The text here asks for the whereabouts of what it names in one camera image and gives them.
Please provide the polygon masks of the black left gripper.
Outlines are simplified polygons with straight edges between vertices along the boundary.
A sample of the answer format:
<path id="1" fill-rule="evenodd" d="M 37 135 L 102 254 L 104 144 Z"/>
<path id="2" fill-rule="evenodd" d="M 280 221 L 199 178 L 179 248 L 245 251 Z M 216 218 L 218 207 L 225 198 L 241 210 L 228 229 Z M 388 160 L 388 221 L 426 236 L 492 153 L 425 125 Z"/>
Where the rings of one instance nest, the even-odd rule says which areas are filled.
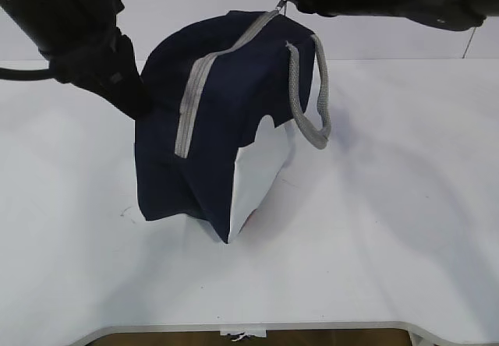
<path id="1" fill-rule="evenodd" d="M 132 119 L 151 112 L 153 102 L 138 72 L 132 42 L 119 28 L 79 38 L 44 28 L 37 32 L 37 47 L 48 61 L 40 79 L 101 89 L 105 100 Z"/>

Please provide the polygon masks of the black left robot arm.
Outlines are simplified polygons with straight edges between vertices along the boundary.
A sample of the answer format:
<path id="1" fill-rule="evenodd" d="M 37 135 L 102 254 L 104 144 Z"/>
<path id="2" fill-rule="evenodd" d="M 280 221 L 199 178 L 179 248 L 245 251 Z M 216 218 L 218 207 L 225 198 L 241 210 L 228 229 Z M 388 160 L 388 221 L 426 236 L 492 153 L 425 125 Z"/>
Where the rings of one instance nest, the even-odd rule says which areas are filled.
<path id="1" fill-rule="evenodd" d="M 132 41 L 117 25 L 122 0 L 1 0 L 1 7 L 48 61 L 46 69 L 2 69 L 3 80 L 69 83 L 134 120 L 151 111 Z"/>

